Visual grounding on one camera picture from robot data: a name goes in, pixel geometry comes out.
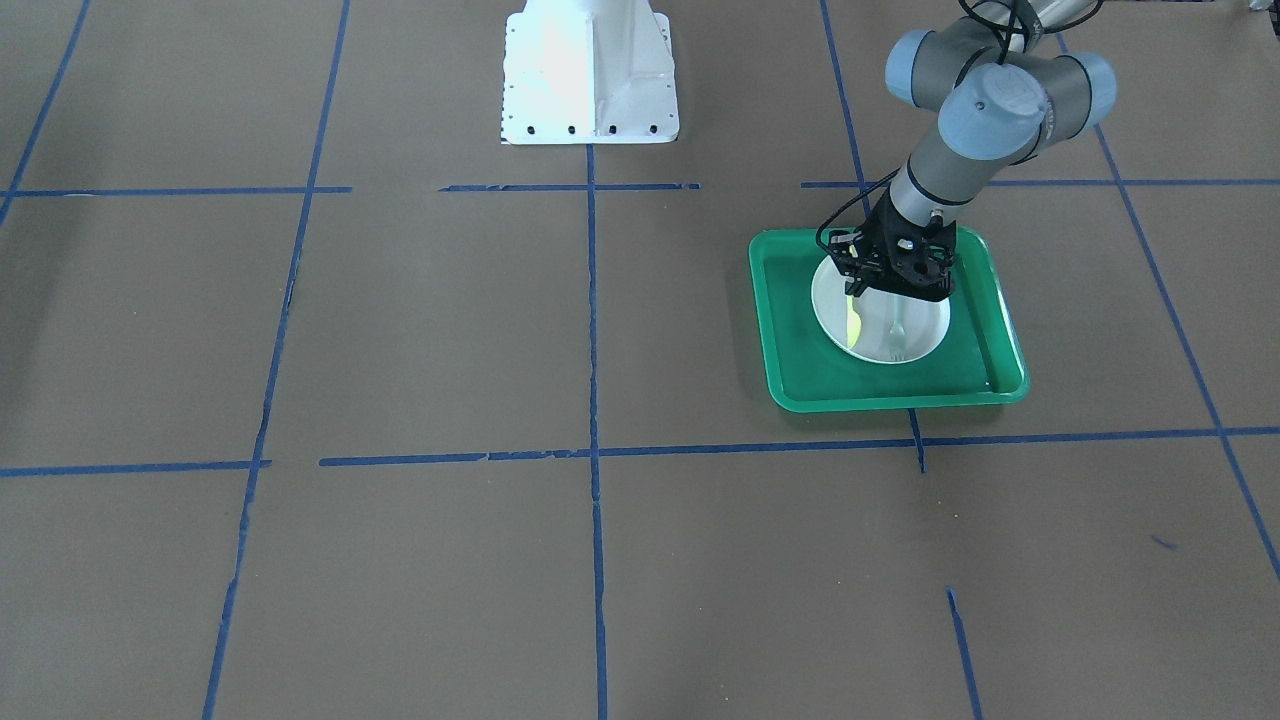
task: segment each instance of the white pedestal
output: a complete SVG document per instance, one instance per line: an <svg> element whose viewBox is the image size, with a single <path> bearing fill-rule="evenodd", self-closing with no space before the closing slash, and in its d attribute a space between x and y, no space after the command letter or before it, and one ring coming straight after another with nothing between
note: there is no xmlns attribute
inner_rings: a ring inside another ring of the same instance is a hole
<svg viewBox="0 0 1280 720"><path fill-rule="evenodd" d="M680 133L671 23L649 0L527 0L507 18L502 138L671 142Z"/></svg>

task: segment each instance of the blue tape line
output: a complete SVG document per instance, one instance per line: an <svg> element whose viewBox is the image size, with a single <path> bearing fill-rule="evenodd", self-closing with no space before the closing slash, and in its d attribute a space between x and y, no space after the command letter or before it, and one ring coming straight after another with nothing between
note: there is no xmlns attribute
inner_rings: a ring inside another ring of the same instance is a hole
<svg viewBox="0 0 1280 720"><path fill-rule="evenodd" d="M440 455L380 455L356 457L323 457L321 468L358 468L367 465L440 465L447 462L479 462L488 452L448 452Z"/></svg>
<svg viewBox="0 0 1280 720"><path fill-rule="evenodd" d="M1061 35L1056 37L1059 46L1064 53L1068 53L1066 41ZM1210 418L1213 420L1213 428L1222 443L1222 452L1226 454L1226 460L1231 466L1231 473L1235 475L1235 483L1240 488L1240 495L1244 497L1244 503L1249 509L1249 515L1253 518L1253 527L1257 529L1258 538L1262 541L1262 547L1267 553L1267 559L1271 561L1271 570L1276 579L1280 580L1280 557L1276 555L1275 543L1271 542L1271 533L1267 532L1267 525L1262 520L1262 514L1258 511L1257 502L1253 500L1253 492L1249 489L1248 479L1245 479L1244 471L1240 469L1240 465L1235 459L1235 450L1231 447L1228 432L1222 427L1222 419L1217 413L1217 406L1213 404L1213 396L1208 391L1208 383L1204 382L1204 374L1201 372L1199 363L1196 360L1196 352L1192 351L1190 340L1187 337L1183 322L1178 316L1178 309L1174 306L1174 300L1169 295L1169 287L1165 284L1164 274L1156 264L1156 255L1151 250L1151 243L1147 242L1147 233L1143 231L1142 222L1138 219L1138 211L1134 209L1133 200L1129 197L1129 190L1125 187L1125 179L1120 176L1120 168L1116 165L1115 155L1111 152L1110 143L1107 143L1107 136L1102 132L1101 124L1094 126L1093 129L1098 136L1098 143L1102 146L1102 155L1107 159L1107 167L1111 168L1111 176L1116 181L1116 187L1120 188L1120 197L1124 200L1125 210L1129 213L1129 222L1133 223L1133 229L1138 233L1138 242L1142 245L1142 252L1147 258L1147 266L1151 269L1151 277L1156 281L1156 288L1160 291L1160 297L1165 302L1165 311L1169 313L1169 319L1172 322L1174 331L1178 333L1178 341L1183 346L1183 354L1187 356L1187 363L1190 365L1192 374L1196 377L1196 384L1199 387L1201 397L1204 400L1204 407L1208 410Z"/></svg>
<svg viewBox="0 0 1280 720"><path fill-rule="evenodd" d="M602 457L640 457L653 455L733 455L739 452L805 452L817 450L874 450L915 447L911 438L842 439L824 442L762 442L744 445L666 445L652 447L605 447Z"/></svg>
<svg viewBox="0 0 1280 720"><path fill-rule="evenodd" d="M1128 186L1147 187L1231 187L1231 186L1274 186L1276 178L1181 178L1181 179L1125 179ZM870 183L854 181L805 181L803 190L858 188L865 190ZM1115 179L997 179L987 183L992 187L1115 187Z"/></svg>
<svg viewBox="0 0 1280 720"><path fill-rule="evenodd" d="M970 445L1034 445L1044 442L1114 442L1125 439L1174 439L1217 437L1216 429L1178 429L1178 430L1117 430L1110 433L1043 433L1028 436L969 436L969 437L927 437L925 446L955 447Z"/></svg>
<svg viewBox="0 0 1280 720"><path fill-rule="evenodd" d="M307 222L311 215L311 199L320 173L320 156L324 152L325 131L329 124L329 108L333 105L333 91L338 83L338 64L342 60L342 45L347 36L347 18L351 15L351 0L343 0L342 15L338 19L338 36L334 38L333 59L329 63L329 82L325 86L324 104L320 108L320 122L316 127L315 147L311 151L311 170L307 173L307 192L302 196L302 211L298 215L298 232L293 240L293 255L289 259L289 274L284 284L284 300L280 304L280 320L275 331L275 346L271 351L271 366L266 375L266 391L262 395L262 423L253 441L253 459L248 469L248 482L244 484L244 503L241 506L239 534L236 542L236 569L227 596L223 600L223 615L218 625L218 644L214 647L214 661L209 670L209 689L205 693L204 720L212 720L214 706L218 702L218 685L223 674L223 660L227 656L227 638L230 633L232 615L236 609L236 593L239 588L241 570L244 566L244 544L248 539L250 506L257 492L259 470L262 466L262 451L266 446L266 430L271 421L271 404L275 398L275 383L280 373L280 357L284 354L284 337L289 328L289 302L293 300L293 287L298 279L298 264L302 260L302 245L307 234Z"/></svg>
<svg viewBox="0 0 1280 720"><path fill-rule="evenodd" d="M600 516L600 425L598 421L599 384L596 347L596 284L595 284L595 146L586 146L586 300L590 309L588 334L591 348L590 379L590 459L591 459L591 547L595 574L595 703L599 720L609 717L609 674L604 630L604 524Z"/></svg>
<svg viewBox="0 0 1280 720"><path fill-rule="evenodd" d="M1094 126L1093 129L1098 136L1098 142L1102 145L1102 154L1107 159L1111 174L1116 179L1116 187L1120 190L1120 197L1124 200L1125 210L1129 213L1129 222L1133 224L1133 229L1138 234L1138 243L1142 246L1142 254L1147 259L1147 268L1151 270L1151 277L1156 281L1156 290L1160 291L1160 299L1165 304L1165 311L1169 314L1169 319L1174 323L1174 331L1178 333L1178 342L1181 343L1183 354L1187 356L1187 361L1192 366L1192 374L1196 375L1196 384L1199 387L1204 407L1208 409L1210 418L1213 420L1213 427L1221 429L1222 420L1217 414L1217 406L1213 404L1212 396L1210 396L1208 384L1204 382L1204 374L1201 372L1199 363L1196 360L1196 354L1192 351L1192 343L1187 338L1187 331L1183 329L1183 322L1178 316L1178 310L1174 307L1174 300L1169 295L1169 287L1165 284L1165 275L1160 272L1160 266L1156 264L1156 256L1151 250L1151 243L1147 242L1147 233L1143 231L1142 222L1138 219L1138 211L1134 209L1133 200L1129 197L1129 190L1125 187L1124 179L1120 177L1120 169L1116 167L1115 156L1111 154L1111 146L1107 145L1107 138L1102 133L1102 126Z"/></svg>
<svg viewBox="0 0 1280 720"><path fill-rule="evenodd" d="M877 450L890 447L947 447L983 445L1033 445L1066 442L1116 442L1128 439L1178 439L1219 437L1213 428L1167 430L1116 430L1105 433L1042 433L1024 436L968 436L968 437L913 437L897 439L861 439L827 442L772 442L740 445L676 445L646 447L602 447L600 457L640 457L666 455L733 455L742 452L808 452L840 450ZM1280 427L1224 428L1226 436L1280 436ZM517 450L506 452L453 452L439 455L370 455L351 457L325 457L321 468L351 468L364 465L429 465L448 462L520 461L548 459L590 457L590 448L580 450Z"/></svg>
<svg viewBox="0 0 1280 720"><path fill-rule="evenodd" d="M960 648L960 665L964 666L964 683L969 688L969 706L973 720L982 720L982 698L978 697L978 679L973 675L973 659L969 656L969 637L964 632L964 618L956 605L956 591L947 587L947 605L951 607L951 625L956 630L956 646Z"/></svg>
<svg viewBox="0 0 1280 720"><path fill-rule="evenodd" d="M517 460L568 460L589 457L589 450L516 450L509 452L443 452L438 455L365 455L323 457L321 468L358 468L367 465L448 465L456 462L512 462Z"/></svg>
<svg viewBox="0 0 1280 720"><path fill-rule="evenodd" d="M1280 178L1179 178L1179 179L1146 178L1146 179L1125 179L1124 183L1135 186L1155 186L1155 187L1268 186L1268 184L1280 184Z"/></svg>
<svg viewBox="0 0 1280 720"><path fill-rule="evenodd" d="M700 190L703 186L691 182L689 184L680 182L645 182L645 183L612 183L612 184L596 184L596 192L616 192L616 191L652 191L652 190Z"/></svg>
<svg viewBox="0 0 1280 720"><path fill-rule="evenodd" d="M920 437L920 419L915 414L915 409L910 407L906 411L908 419L911 420L911 439L915 442L915 460L920 464L920 474L929 471L929 465L924 460L924 439Z"/></svg>
<svg viewBox="0 0 1280 720"><path fill-rule="evenodd" d="M1271 533L1267 532L1267 524L1262 520L1262 511L1258 510L1258 503L1253 500L1253 491L1249 489L1249 482L1244 477L1244 470L1240 469L1240 461L1235 457L1235 448L1231 447L1230 438L1226 437L1226 433L1222 433L1220 439L1222 442L1222 452L1226 454L1226 461L1231 465L1231 474L1235 475L1235 484L1240 488L1244 505L1249 509L1249 516L1253 518L1253 527L1258 530L1262 548L1267 553L1267 560L1271 561L1271 571L1280 580L1280 555L1276 555L1276 546L1271 542Z"/></svg>
<svg viewBox="0 0 1280 720"><path fill-rule="evenodd" d="M849 109L849 95L845 92L845 73L840 69L840 55L836 53L836 36L831 31L831 12L827 9L827 0L818 0L822 8L822 26L827 32L827 51L831 53L831 69L836 73L836 90L840 92L840 109L845 113L845 132L849 133L849 151L854 158L854 174L858 184L863 186L867 177L863 174L863 158L858 152L858 136L854 133L854 114ZM872 214L870 200L863 197L863 213Z"/></svg>
<svg viewBox="0 0 1280 720"><path fill-rule="evenodd" d="M351 186L323 186L316 195L352 192ZM86 190L19 190L14 197L145 197L180 195L306 195L306 187L138 187L138 188L86 188Z"/></svg>
<svg viewBox="0 0 1280 720"><path fill-rule="evenodd" d="M440 192L585 192L585 184L451 184Z"/></svg>
<svg viewBox="0 0 1280 720"><path fill-rule="evenodd" d="M262 466L270 465L264 460ZM141 462L132 465L58 465L49 468L0 468L0 478L54 478L68 475L142 475L148 473L197 473L214 470L247 470L250 460L219 462Z"/></svg>
<svg viewBox="0 0 1280 720"><path fill-rule="evenodd" d="M991 181L995 187L1115 187L1111 179L1005 179Z"/></svg>
<svg viewBox="0 0 1280 720"><path fill-rule="evenodd" d="M655 191L655 190L701 190L701 183L678 182L641 182L641 183L609 183L595 184L594 188L586 184L451 184L442 187L439 192L618 192L618 191Z"/></svg>
<svg viewBox="0 0 1280 720"><path fill-rule="evenodd" d="M61 87L63 77L67 76L67 65L72 61L72 55L76 53L76 44L79 42L81 31L84 28L84 17L88 15L90 1L84 0L81 3L81 12L76 15L76 26L72 28L70 38L67 41L63 60L58 64L58 72L54 73L54 82L49 86L45 102L40 106L40 114L36 115L36 124L31 128L31 135L27 137L27 146L22 150L22 159L18 160L18 169L14 170L13 181L9 182L9 192L5 195L4 204L0 204L0 225L4 225L5 218L9 217L9 208L13 206L13 193L18 192L18 187L22 186L22 176L26 174L27 165L31 163L31 154L36 151L36 141L40 140L40 131L45 128L45 120L49 119L49 109L54 106L58 88Z"/></svg>
<svg viewBox="0 0 1280 720"><path fill-rule="evenodd" d="M1262 427L1262 428L1222 428L1222 433L1231 437L1247 437L1247 436L1280 436L1280 427Z"/></svg>

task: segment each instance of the white plate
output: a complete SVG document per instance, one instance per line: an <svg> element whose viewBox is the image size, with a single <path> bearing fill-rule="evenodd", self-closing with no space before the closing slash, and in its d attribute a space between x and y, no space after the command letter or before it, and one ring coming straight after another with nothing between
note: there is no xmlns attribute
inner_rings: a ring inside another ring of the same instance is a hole
<svg viewBox="0 0 1280 720"><path fill-rule="evenodd" d="M888 292L867 290L854 299L854 307L863 320L863 332L852 347L845 345L849 322L849 301L845 296L845 277L831 258L823 258L813 274L809 293L818 324L831 342L845 352L882 365L911 363L933 352L951 325L951 300L929 302L914 297L902 299L902 327L906 328L906 360L890 360L888 328L893 322L893 299Z"/></svg>

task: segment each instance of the yellow object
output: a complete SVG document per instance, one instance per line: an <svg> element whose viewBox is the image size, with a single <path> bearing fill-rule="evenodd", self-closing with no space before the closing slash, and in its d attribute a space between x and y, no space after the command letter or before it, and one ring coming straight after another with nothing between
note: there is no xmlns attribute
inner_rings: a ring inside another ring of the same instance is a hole
<svg viewBox="0 0 1280 720"><path fill-rule="evenodd" d="M858 343L858 336L863 334L863 319L858 315L858 310L854 310L854 296L846 295L849 299L849 320L845 327L845 343L852 347Z"/></svg>

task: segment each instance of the black cable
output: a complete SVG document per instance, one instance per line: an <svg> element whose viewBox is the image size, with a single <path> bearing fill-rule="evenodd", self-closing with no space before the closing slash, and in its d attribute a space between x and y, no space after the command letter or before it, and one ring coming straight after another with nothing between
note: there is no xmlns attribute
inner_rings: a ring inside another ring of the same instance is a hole
<svg viewBox="0 0 1280 720"><path fill-rule="evenodd" d="M864 190L864 191L859 192L858 195L855 195L852 197L852 200L850 200L849 202L845 202L844 205L841 205L840 210L836 210L835 213L831 214L829 218L827 218L827 222L824 222L820 225L818 225L818 232L814 233L814 238L813 240L814 240L814 242L818 243L818 247L820 247L823 252L826 252L827 255L832 256L832 260L835 260L835 255L832 255L832 252L831 252L831 246L822 241L822 233L826 232L827 228L831 227L831 223L836 222L836 218L844 215L845 210L849 210L850 208L852 208L854 205L856 205L858 201L860 201L863 197L867 197L868 195L870 195L870 193L876 192L877 190L884 187L895 177L897 177L897 170L893 170L892 173L890 173L890 174L882 177L881 179L876 181L874 184L872 184L867 190Z"/></svg>
<svg viewBox="0 0 1280 720"><path fill-rule="evenodd" d="M1103 0L1098 0L1097 3L1093 4L1093 8L1089 8L1088 13L1084 13L1079 18L1076 18L1076 19L1066 23L1066 24L1060 24L1060 26L1056 26L1056 27L1047 27L1047 28L1044 28L1044 35L1053 35L1055 32L1062 32L1062 31L1066 31L1066 29L1071 29L1073 27L1084 24L1085 22L1089 20L1089 18L1092 18L1093 15L1098 14L1098 10L1102 9L1102 3L1103 3Z"/></svg>
<svg viewBox="0 0 1280 720"><path fill-rule="evenodd" d="M1009 46L1014 44L1014 20L1018 19L1018 0L1009 4L1009 32L1005 33L1005 45L1000 49L1000 58L996 59L997 65L1004 65L1005 59L1009 58Z"/></svg>
<svg viewBox="0 0 1280 720"><path fill-rule="evenodd" d="M1093 3L1093 6L1089 8L1088 13L1080 15L1079 18L1076 18L1076 19L1069 22L1069 23L1064 23L1064 24L1053 26L1053 27L1047 27L1047 28L1043 29L1042 35L1053 35L1053 33L1068 31L1068 29L1071 29L1073 27L1079 27L1080 24L1084 24L1085 22L1089 20L1089 18L1092 18L1093 15L1098 14L1098 10L1102 9L1102 3L1105 3L1105 0L1096 0ZM1030 32L1027 28L1014 27L1012 22L1010 22L1010 24L1007 24L1007 26L1002 26L1000 23L993 23L993 22L988 20L987 18L984 18L984 17L979 15L977 12L974 12L973 5L970 5L966 0L956 0L956 4L960 5L960 8L964 10L964 14L968 15L970 19L973 19L974 22L977 22L977 23L982 24L983 27L986 27L986 28L991 29L992 32L995 32L996 37L1000 37L1001 33L1010 32L1010 31L1012 31L1015 35L1020 35L1023 37L1029 37L1030 36Z"/></svg>

